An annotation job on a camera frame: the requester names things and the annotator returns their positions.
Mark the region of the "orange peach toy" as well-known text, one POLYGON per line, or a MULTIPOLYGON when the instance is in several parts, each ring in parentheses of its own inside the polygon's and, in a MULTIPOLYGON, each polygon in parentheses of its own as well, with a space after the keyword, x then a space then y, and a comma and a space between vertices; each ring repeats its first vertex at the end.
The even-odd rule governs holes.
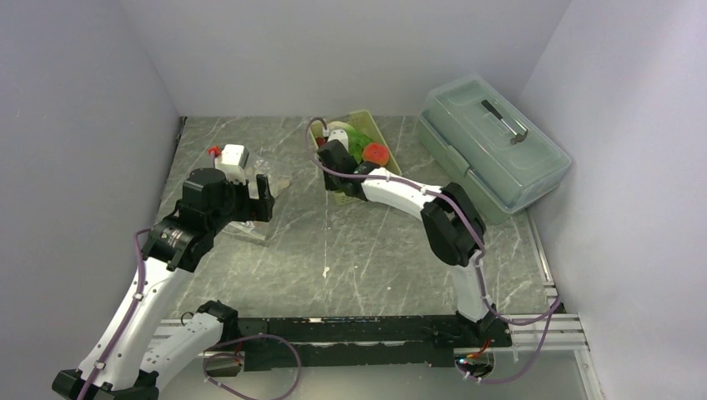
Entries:
POLYGON ((386 167, 390 161, 389 149, 379 142, 369 143, 362 151, 362 160, 386 167))

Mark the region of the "pale green plastic basket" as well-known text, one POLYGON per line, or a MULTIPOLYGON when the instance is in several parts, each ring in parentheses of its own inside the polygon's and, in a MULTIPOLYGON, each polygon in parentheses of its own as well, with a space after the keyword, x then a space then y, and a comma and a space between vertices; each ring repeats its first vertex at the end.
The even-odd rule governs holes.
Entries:
MULTIPOLYGON (((360 161, 383 162, 381 166, 388 169, 390 172, 401 175, 401 169, 397 160, 394 157, 393 151, 390 149, 385 140, 378 124, 368 110, 352 111, 340 117, 327 119, 326 122, 329 133, 334 131, 342 131, 347 134, 355 133, 355 138, 367 137, 368 140, 362 139, 359 142, 364 145, 355 147, 353 156, 360 161)), ((305 148, 311 153, 318 149, 319 144, 324 144, 324 126, 319 120, 314 121, 306 128, 305 148)), ((348 197, 342 191, 328 192, 333 201, 338 206, 346 206, 354 203, 360 203, 359 199, 348 197)))

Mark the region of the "clear dotted zip bag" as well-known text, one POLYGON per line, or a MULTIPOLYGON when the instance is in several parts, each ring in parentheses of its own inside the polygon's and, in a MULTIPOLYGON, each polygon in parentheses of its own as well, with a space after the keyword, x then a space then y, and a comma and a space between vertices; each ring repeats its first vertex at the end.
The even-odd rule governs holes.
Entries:
POLYGON ((284 162, 253 156, 247 161, 244 177, 248 181, 248 194, 255 215, 262 217, 269 211, 270 219, 265 222, 251 217, 247 222, 231 222, 222 233, 239 241, 266 246, 279 219, 275 205, 284 202, 293 173, 284 162))

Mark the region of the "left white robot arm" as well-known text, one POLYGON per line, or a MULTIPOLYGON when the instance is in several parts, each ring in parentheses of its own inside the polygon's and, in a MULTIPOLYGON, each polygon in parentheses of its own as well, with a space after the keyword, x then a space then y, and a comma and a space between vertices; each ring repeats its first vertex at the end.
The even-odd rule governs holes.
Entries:
POLYGON ((268 222, 275 200, 268 177, 237 181, 215 167, 193 170, 174 210, 136 243, 138 267, 103 335, 74 369, 58 372, 52 390, 64 399, 156 399, 200 352, 232 348, 241 335, 238 311, 218 300, 198 308, 193 320, 150 347, 164 313, 175 302, 217 235, 232 222, 268 222))

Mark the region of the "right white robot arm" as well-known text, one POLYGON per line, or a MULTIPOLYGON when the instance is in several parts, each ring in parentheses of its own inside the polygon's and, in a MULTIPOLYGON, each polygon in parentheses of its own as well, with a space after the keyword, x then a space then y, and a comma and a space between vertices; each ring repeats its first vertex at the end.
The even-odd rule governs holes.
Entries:
POLYGON ((443 187, 410 181, 375 162, 357 162, 345 146, 328 140, 315 153, 325 187, 349 198, 381 203, 417 218, 429 248, 450 266, 459 330, 449 341, 470 347, 508 347, 507 323, 494 315, 481 269, 486 227, 466 192, 457 184, 443 187))

